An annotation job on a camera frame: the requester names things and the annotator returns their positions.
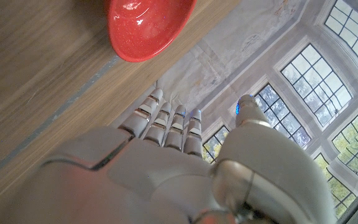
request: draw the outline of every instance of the robotic hand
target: robotic hand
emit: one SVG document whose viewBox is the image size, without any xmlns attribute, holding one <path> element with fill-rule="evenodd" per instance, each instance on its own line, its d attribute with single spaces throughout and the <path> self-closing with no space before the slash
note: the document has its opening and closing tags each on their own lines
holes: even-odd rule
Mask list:
<svg viewBox="0 0 358 224">
<path fill-rule="evenodd" d="M 28 179 L 1 223 L 334 223 L 322 172 L 272 129 L 251 96 L 215 165 L 201 158 L 201 111 L 182 149 L 185 108 L 171 114 L 155 90 L 118 129 L 94 129 L 58 147 Z"/>
</svg>

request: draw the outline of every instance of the green foliage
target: green foliage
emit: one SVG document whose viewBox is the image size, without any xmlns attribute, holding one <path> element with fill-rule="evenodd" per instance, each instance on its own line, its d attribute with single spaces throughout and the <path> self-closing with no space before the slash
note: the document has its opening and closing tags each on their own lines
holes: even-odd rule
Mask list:
<svg viewBox="0 0 358 224">
<path fill-rule="evenodd" d="M 338 207 L 336 207 L 335 209 L 336 218 L 340 218 L 343 215 L 343 213 L 345 213 L 345 211 L 346 211 L 345 205 L 339 204 Z"/>
<path fill-rule="evenodd" d="M 344 201 L 343 204 L 349 208 L 351 206 L 351 203 L 356 199 L 356 196 L 354 194 L 350 194 Z"/>
<path fill-rule="evenodd" d="M 205 150 L 204 147 L 203 147 L 203 159 L 208 163 L 211 163 L 213 161 L 213 158 L 211 157 L 211 155 L 209 155 L 209 153 Z"/>
<path fill-rule="evenodd" d="M 335 195 L 335 197 L 339 200 L 343 200 L 348 194 L 350 194 L 350 191 L 343 184 L 341 184 L 337 178 L 329 180 L 328 185 L 333 195 Z"/>
<path fill-rule="evenodd" d="M 315 159 L 315 162 L 317 162 L 317 165 L 321 168 L 321 170 L 323 171 L 323 174 L 326 178 L 326 180 L 330 179 L 332 177 L 332 175 L 328 172 L 327 170 L 327 166 L 328 163 L 325 161 L 323 155 L 319 154 Z"/>
<path fill-rule="evenodd" d="M 342 133 L 339 133 L 333 140 L 334 146 L 339 152 L 345 152 L 347 145 L 349 144 L 348 141 L 345 139 Z"/>
</svg>

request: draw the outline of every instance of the wooden table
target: wooden table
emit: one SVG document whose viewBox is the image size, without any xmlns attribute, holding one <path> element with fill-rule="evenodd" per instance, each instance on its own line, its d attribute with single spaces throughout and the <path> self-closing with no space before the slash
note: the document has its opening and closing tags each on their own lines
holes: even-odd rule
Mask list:
<svg viewBox="0 0 358 224">
<path fill-rule="evenodd" d="M 111 62 L 102 0 L 0 0 L 0 207 L 46 154 L 111 123 L 239 1 L 198 0 L 171 46 L 129 63 Z"/>
</svg>

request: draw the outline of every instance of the robot finger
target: robot finger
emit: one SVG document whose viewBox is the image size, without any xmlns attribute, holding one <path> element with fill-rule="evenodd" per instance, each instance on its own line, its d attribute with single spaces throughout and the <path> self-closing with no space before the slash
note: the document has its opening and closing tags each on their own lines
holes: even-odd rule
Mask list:
<svg viewBox="0 0 358 224">
<path fill-rule="evenodd" d="M 185 115 L 186 108 L 183 105 L 179 105 L 173 115 L 172 124 L 165 140 L 165 147 L 171 147 L 182 152 L 181 144 Z"/>
<path fill-rule="evenodd" d="M 201 110 L 194 109 L 191 112 L 191 118 L 187 127 L 187 138 L 183 152 L 189 155 L 202 157 L 201 140 Z"/>
<path fill-rule="evenodd" d="M 153 124 L 151 125 L 150 129 L 147 131 L 144 140 L 149 140 L 154 144 L 156 144 L 157 146 L 162 145 L 162 140 L 167 130 L 170 113 L 171 113 L 171 104 L 168 102 L 164 103 L 161 107 L 160 112 L 158 112 L 158 115 L 154 120 Z"/>
<path fill-rule="evenodd" d="M 126 130 L 134 138 L 139 138 L 162 99 L 162 95 L 161 89 L 155 89 L 118 128 Z"/>
</svg>

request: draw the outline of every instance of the window frame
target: window frame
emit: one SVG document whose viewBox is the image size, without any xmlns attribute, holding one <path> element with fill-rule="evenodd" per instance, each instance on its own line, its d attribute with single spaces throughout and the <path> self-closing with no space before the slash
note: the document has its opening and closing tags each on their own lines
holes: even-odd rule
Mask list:
<svg viewBox="0 0 358 224">
<path fill-rule="evenodd" d="M 305 125 L 296 117 L 296 114 L 294 114 L 291 110 L 291 108 L 287 105 L 287 103 L 285 102 L 284 98 L 278 93 L 278 91 L 273 87 L 273 85 L 270 83 L 270 82 L 267 82 L 262 88 L 259 89 L 259 91 L 257 91 L 257 93 L 253 94 L 253 96 L 257 96 L 259 95 L 259 93 L 264 90 L 267 86 L 270 86 L 272 88 L 272 90 L 277 94 L 278 96 L 278 99 L 275 100 L 274 103 L 272 103 L 272 105 L 274 105 L 278 100 L 282 100 L 283 101 L 283 104 L 287 107 L 288 109 L 288 114 L 286 114 L 282 119 L 279 119 L 278 116 L 275 114 L 275 112 L 273 110 L 271 110 L 273 112 L 273 114 L 276 116 L 276 118 L 278 119 L 278 123 L 275 125 L 275 126 L 272 126 L 273 129 L 275 129 L 275 127 L 278 125 L 278 124 L 281 124 L 283 126 L 283 128 L 285 129 L 285 131 L 290 135 L 290 137 L 288 137 L 289 139 L 290 138 L 293 138 L 293 136 L 295 135 L 295 133 L 303 128 L 306 132 L 306 134 L 308 135 L 308 137 L 310 138 L 310 140 L 304 145 L 304 146 L 300 146 L 303 150 L 306 150 L 306 148 L 311 144 L 312 140 L 313 140 L 313 135 L 310 134 L 310 132 L 305 128 Z M 268 108 L 265 110 L 265 111 L 262 111 L 263 113 L 265 113 L 267 110 L 269 110 L 271 108 L 271 106 L 268 105 Z M 287 117 L 289 114 L 292 114 L 293 117 L 296 119 L 296 121 L 300 124 L 300 127 L 293 132 L 293 134 L 290 134 L 290 132 L 288 131 L 288 129 L 284 126 L 284 124 L 282 124 L 282 120 Z"/>
<path fill-rule="evenodd" d="M 335 135 L 335 137 L 333 137 L 333 138 L 331 138 L 330 139 L 330 143 L 333 145 L 333 147 L 334 147 L 334 149 L 338 152 L 338 155 L 340 155 L 340 151 L 339 151 L 339 149 L 334 145 L 334 143 L 333 143 L 333 141 L 340 135 L 340 134 L 342 134 L 343 135 L 343 131 L 345 130 L 345 128 L 347 128 L 350 124 L 354 127 L 354 125 L 353 125 L 353 121 L 356 119 L 358 117 L 358 113 L 356 114 L 356 115 L 354 115 L 354 114 L 352 114 L 349 118 L 352 118 L 349 122 L 348 122 L 348 120 L 349 119 L 346 119 L 346 121 L 344 121 L 343 123 L 344 124 L 346 124 L 346 125 L 342 125 L 342 129 L 339 131 L 339 132 L 337 132 L 337 134 Z M 340 160 L 339 158 L 338 158 L 338 160 L 340 161 L 340 162 L 342 162 L 349 170 L 351 170 L 352 172 L 354 172 L 355 174 L 356 174 L 356 176 L 358 176 L 358 174 L 357 174 L 357 172 L 355 171 L 355 170 L 352 170 L 349 166 L 348 166 L 348 164 L 353 160 L 353 159 L 355 159 L 355 158 L 358 158 L 357 157 L 357 155 L 358 155 L 358 151 L 354 154 L 354 153 L 352 153 L 351 151 L 349 151 L 351 154 L 352 154 L 352 157 L 349 159 L 349 161 L 347 161 L 346 163 L 345 162 L 343 162 L 342 160 Z"/>
<path fill-rule="evenodd" d="M 319 86 L 320 84 L 322 84 L 323 82 L 325 82 L 325 79 L 327 79 L 327 77 L 328 77 L 329 75 L 327 75 L 325 78 L 323 78 L 323 77 L 318 73 L 318 71 L 316 71 L 316 70 L 314 69 L 313 66 L 316 65 L 319 60 L 317 60 L 314 64 L 311 64 L 311 63 L 309 62 L 309 60 L 308 60 L 305 56 L 303 56 L 302 52 L 303 52 L 306 48 L 308 48 L 309 46 L 312 46 L 312 48 L 314 48 L 315 51 L 317 51 L 317 53 L 318 53 L 319 56 L 321 57 L 319 60 L 323 59 L 323 60 L 327 63 L 327 65 L 330 67 L 331 72 L 333 72 L 333 73 L 338 77 L 338 79 L 341 81 L 341 83 L 342 83 L 342 85 L 341 85 L 336 91 L 332 91 L 332 90 L 331 90 L 331 87 L 329 87 L 329 86 L 326 84 L 326 85 L 328 86 L 328 88 L 330 89 L 330 91 L 331 91 L 333 94 L 332 94 L 331 97 L 328 97 L 328 100 L 326 100 L 325 102 L 320 98 L 320 96 L 318 96 L 318 95 L 316 94 L 317 97 L 319 98 L 319 100 L 322 102 L 322 105 L 316 110 L 316 112 L 317 112 L 320 108 L 322 108 L 323 106 L 325 106 L 326 103 L 327 103 L 328 101 L 330 101 L 332 97 L 335 97 L 335 98 L 338 100 L 338 98 L 337 98 L 337 96 L 336 96 L 335 94 L 342 88 L 342 86 L 347 90 L 348 94 L 351 96 L 351 99 L 350 99 L 345 105 L 343 105 L 342 108 L 340 108 L 339 110 L 338 110 L 337 108 L 335 108 L 335 109 L 338 110 L 338 112 L 337 112 L 336 114 L 334 114 L 333 116 L 331 116 L 331 119 L 330 119 L 324 126 L 321 124 L 321 121 L 318 119 L 318 117 L 317 117 L 317 115 L 316 115 L 316 112 L 313 112 L 313 110 L 310 108 L 310 106 L 306 103 L 305 99 L 306 99 L 310 94 L 312 94 L 313 92 L 315 92 L 314 90 L 317 88 L 317 86 Z M 284 69 L 286 69 L 289 65 L 291 65 L 292 62 L 293 62 L 298 56 L 300 56 L 300 55 L 302 55 L 302 57 L 305 58 L 305 60 L 309 63 L 310 68 L 308 68 L 307 71 L 306 71 L 304 74 L 302 74 L 294 65 L 292 65 L 292 66 L 297 70 L 297 72 L 300 74 L 300 77 L 297 79 L 297 81 L 299 81 L 301 78 L 303 78 L 304 75 L 306 75 L 306 73 L 307 73 L 309 70 L 311 70 L 311 69 L 314 69 L 314 70 L 317 72 L 317 74 L 319 75 L 319 77 L 321 78 L 321 81 L 320 81 L 314 88 L 313 88 L 313 87 L 310 85 L 310 83 L 304 78 L 304 79 L 306 80 L 307 84 L 308 84 L 308 85 L 310 86 L 310 88 L 311 88 L 311 91 L 310 91 L 304 98 L 300 95 L 300 93 L 298 93 L 298 91 L 295 89 L 294 85 L 291 83 L 291 81 L 290 81 L 290 80 L 284 75 L 284 73 L 283 73 Z M 301 50 L 299 50 L 298 53 L 297 53 L 291 60 L 289 60 L 284 66 L 281 66 L 281 69 L 279 70 L 279 73 L 280 73 L 280 75 L 281 75 L 282 77 L 284 77 L 284 79 L 285 79 L 285 81 L 287 82 L 287 84 L 289 84 L 289 85 L 292 87 L 292 89 L 295 91 L 295 93 L 300 97 L 301 101 L 302 101 L 302 102 L 306 105 L 306 107 L 309 109 L 309 112 L 311 112 L 312 116 L 315 118 L 314 120 L 317 120 L 317 123 L 321 126 L 322 130 L 324 130 L 325 128 L 327 128 L 327 126 L 329 126 L 329 125 L 337 118 L 337 116 L 338 116 L 340 113 L 342 113 L 342 112 L 347 108 L 348 104 L 354 99 L 354 95 L 353 95 L 352 92 L 349 90 L 349 88 L 346 86 L 346 83 L 347 83 L 347 82 L 344 81 L 344 79 L 343 79 L 343 77 L 342 77 L 341 75 L 338 75 L 336 69 L 334 69 L 334 67 L 332 66 L 332 63 L 329 62 L 329 60 L 327 60 L 326 58 L 324 58 L 323 55 L 322 55 L 322 53 L 319 51 L 319 49 L 317 49 L 311 42 L 308 42 L 308 44 L 306 44 Z"/>
<path fill-rule="evenodd" d="M 334 206 L 335 206 L 334 209 L 336 209 L 340 204 L 342 204 L 342 205 L 344 205 L 344 206 L 346 207 L 346 210 L 347 210 L 347 209 L 351 206 L 351 204 L 352 204 L 353 202 L 351 202 L 351 204 L 350 204 L 349 206 L 346 206 L 343 202 L 344 202 L 349 196 L 351 196 L 351 195 L 354 195 L 354 196 L 355 196 L 355 199 L 357 198 L 357 196 L 356 196 L 356 194 L 355 194 L 353 191 L 351 191 L 348 187 L 346 187 L 346 185 L 343 184 L 337 177 L 335 177 L 334 174 L 332 174 L 332 173 L 329 171 L 329 169 L 328 169 L 328 167 L 329 167 L 329 162 L 326 160 L 326 158 L 324 157 L 324 155 L 323 155 L 322 152 L 318 153 L 317 156 L 314 157 L 313 161 L 315 161 L 316 158 L 319 157 L 320 155 L 321 155 L 321 157 L 324 159 L 324 161 L 328 164 L 325 169 L 326 169 L 327 172 L 331 175 L 331 177 L 327 180 L 327 183 L 328 183 L 332 178 L 335 178 L 343 187 L 345 187 L 345 188 L 349 191 L 349 193 L 348 193 L 342 200 L 340 200 L 336 195 L 334 195 L 334 194 L 331 192 L 331 194 L 333 195 L 333 197 L 335 197 L 336 200 L 339 201 L 339 203 L 338 203 L 337 205 L 334 204 Z"/>
<path fill-rule="evenodd" d="M 209 154 L 209 156 L 211 156 L 211 158 L 213 159 L 212 160 L 212 162 L 210 162 L 210 164 L 213 164 L 213 163 L 215 163 L 216 162 L 216 159 L 218 158 L 217 156 L 214 158 L 214 156 L 212 156 L 212 154 L 204 147 L 204 145 L 207 143 L 207 142 L 209 142 L 209 140 L 211 140 L 212 138 L 215 138 L 217 141 L 218 141 L 218 143 L 221 145 L 221 147 L 223 146 L 223 143 L 221 143 L 220 141 L 219 141 L 219 139 L 216 137 L 216 135 L 217 135 L 217 133 L 218 132 L 220 132 L 221 130 L 222 130 L 222 128 L 226 128 L 226 130 L 230 133 L 230 129 L 229 128 L 227 128 L 227 126 L 225 125 L 225 124 L 223 124 L 217 131 L 215 131 L 215 133 L 213 134 L 213 135 L 211 135 L 207 140 L 205 140 L 204 142 L 203 142 L 203 145 L 202 145 L 202 147 L 203 147 L 203 149 L 205 149 L 205 151 Z"/>
<path fill-rule="evenodd" d="M 319 26 L 321 26 L 321 28 L 323 30 L 327 30 L 329 31 L 328 34 L 333 38 L 333 39 L 336 39 L 336 40 L 339 40 L 339 44 L 342 46 L 342 49 L 347 52 L 348 56 L 350 56 L 351 60 L 355 63 L 356 67 L 358 68 L 358 55 L 356 54 L 356 52 L 353 50 L 353 48 L 339 35 L 339 34 L 336 34 L 335 31 L 332 30 L 332 28 L 330 28 L 329 26 L 326 25 L 326 22 L 327 20 L 329 19 L 329 17 L 331 16 L 331 13 L 333 11 L 333 9 L 335 8 L 335 5 L 337 3 L 338 0 L 330 0 L 329 2 L 329 10 L 328 10 L 328 13 L 321 13 L 319 15 L 319 20 L 320 20 L 320 24 L 318 24 Z"/>
</svg>

